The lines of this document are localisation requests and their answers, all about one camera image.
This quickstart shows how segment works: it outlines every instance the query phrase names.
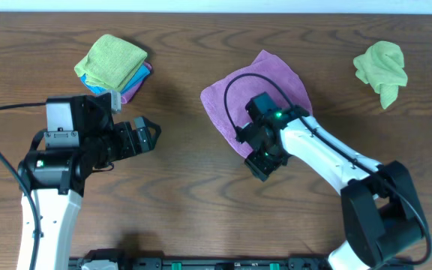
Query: light green cloth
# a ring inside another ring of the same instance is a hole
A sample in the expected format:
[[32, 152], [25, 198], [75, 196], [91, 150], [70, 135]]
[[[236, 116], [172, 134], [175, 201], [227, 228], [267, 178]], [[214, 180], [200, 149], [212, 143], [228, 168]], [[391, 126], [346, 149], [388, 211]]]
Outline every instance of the light green cloth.
[[85, 83], [120, 92], [148, 57], [148, 53], [120, 38], [105, 34], [74, 67]]
[[376, 42], [364, 55], [354, 58], [353, 63], [358, 69], [356, 76], [363, 83], [371, 84], [380, 95], [383, 109], [396, 101], [399, 86], [406, 86], [408, 82], [408, 76], [403, 70], [403, 52], [394, 43]]

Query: towel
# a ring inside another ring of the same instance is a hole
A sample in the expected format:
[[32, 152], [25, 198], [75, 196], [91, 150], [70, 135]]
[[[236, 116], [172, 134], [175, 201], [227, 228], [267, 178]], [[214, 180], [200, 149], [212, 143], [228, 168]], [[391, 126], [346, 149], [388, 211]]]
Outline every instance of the towel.
[[[244, 73], [255, 73], [268, 77], [283, 89], [294, 104], [305, 108], [310, 114], [313, 114], [313, 110], [308, 93], [299, 76], [283, 60], [265, 50], [259, 53], [251, 65], [231, 73], [204, 89], [201, 92], [201, 101], [213, 125], [231, 147], [246, 158], [253, 149], [246, 142], [240, 144], [236, 141], [236, 133], [224, 109], [224, 89], [230, 80]], [[251, 121], [245, 106], [251, 98], [263, 92], [267, 92], [279, 107], [289, 107], [278, 90], [269, 82], [254, 76], [242, 77], [231, 85], [227, 94], [228, 110], [236, 126], [242, 127]]]
[[[144, 62], [144, 65], [142, 65], [139, 70], [134, 74], [133, 78], [129, 80], [127, 85], [121, 90], [121, 97], [123, 94], [130, 89], [132, 89], [135, 85], [139, 84], [141, 81], [144, 80], [149, 74], [151, 70], [151, 65]], [[86, 75], [81, 76], [81, 82], [89, 89], [91, 92], [97, 94], [100, 94], [102, 92], [105, 92], [106, 89], [100, 86], [91, 86], [86, 84]]]
[[133, 85], [133, 87], [129, 88], [127, 91], [124, 90], [124, 92], [121, 94], [121, 103], [127, 104], [128, 102], [131, 101], [131, 99], [134, 97], [136, 92], [140, 89], [141, 85], [143, 84], [144, 79], [149, 75], [152, 66], [144, 62], [144, 65], [141, 66], [140, 69], [143, 68], [145, 68], [148, 71], [148, 73], [140, 81], [138, 81], [136, 85]]
[[85, 84], [120, 92], [140, 69], [148, 53], [120, 38], [100, 37], [75, 67]]
[[358, 69], [356, 76], [363, 83], [369, 83], [380, 95], [383, 109], [396, 101], [399, 86], [406, 86], [408, 82], [408, 76], [403, 70], [403, 52], [394, 43], [376, 42], [364, 55], [354, 58], [353, 63]]

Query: wooden tabletop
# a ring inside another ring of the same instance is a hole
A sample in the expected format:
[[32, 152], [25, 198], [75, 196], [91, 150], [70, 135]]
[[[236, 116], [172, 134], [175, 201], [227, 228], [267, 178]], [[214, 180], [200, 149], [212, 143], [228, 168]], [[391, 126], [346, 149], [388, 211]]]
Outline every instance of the wooden tabletop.
[[[338, 194], [297, 158], [262, 183], [214, 128], [200, 92], [261, 50], [300, 77], [327, 131], [412, 174], [432, 232], [432, 16], [0, 13], [0, 106], [89, 94], [74, 65], [103, 34], [149, 53], [154, 73], [116, 122], [144, 115], [163, 134], [150, 153], [91, 175], [71, 255], [125, 248], [167, 256], [328, 254], [345, 239]], [[377, 41], [398, 44], [409, 82], [387, 110], [355, 76]], [[0, 149], [17, 166], [43, 108], [0, 112]], [[15, 269], [21, 192], [0, 163], [0, 269]], [[424, 242], [406, 254], [422, 256]], [[432, 260], [421, 269], [432, 269]]]

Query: purple cloth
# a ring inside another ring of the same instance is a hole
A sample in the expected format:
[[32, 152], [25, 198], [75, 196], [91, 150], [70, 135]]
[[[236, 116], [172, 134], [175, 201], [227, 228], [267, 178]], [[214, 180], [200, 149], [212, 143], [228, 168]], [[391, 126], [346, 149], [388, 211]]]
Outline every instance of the purple cloth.
[[[236, 142], [236, 133], [224, 109], [224, 89], [230, 80], [244, 73], [255, 73], [268, 77], [283, 89], [294, 104], [305, 108], [311, 115], [313, 109], [299, 76], [283, 60], [265, 50], [259, 53], [250, 66], [243, 67], [204, 89], [201, 92], [201, 101], [213, 125], [223, 134], [231, 147], [246, 158], [253, 149], [246, 142], [243, 144]], [[267, 92], [279, 107], [289, 107], [278, 90], [269, 82], [255, 76], [242, 77], [231, 85], [227, 95], [228, 110], [236, 126], [242, 127], [251, 121], [245, 106], [251, 98], [263, 92]]]
[[[152, 69], [152, 66], [149, 63], [142, 63], [143, 65], [145, 65], [145, 67], [147, 67], [149, 70]], [[135, 86], [129, 88], [129, 90], [125, 91], [124, 93], [121, 94], [121, 103], [122, 104], [127, 104], [128, 102], [131, 101], [131, 99], [134, 97], [134, 95], [136, 94], [136, 92], [138, 92], [138, 90], [140, 89], [140, 86], [143, 84], [144, 82], [143, 78], [140, 82], [138, 82]]]

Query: white backdrop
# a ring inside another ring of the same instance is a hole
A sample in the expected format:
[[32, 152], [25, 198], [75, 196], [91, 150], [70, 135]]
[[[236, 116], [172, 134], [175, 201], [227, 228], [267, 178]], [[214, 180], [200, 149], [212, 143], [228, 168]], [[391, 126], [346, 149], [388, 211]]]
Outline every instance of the white backdrop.
[[432, 14], [432, 0], [0, 0], [0, 11]]

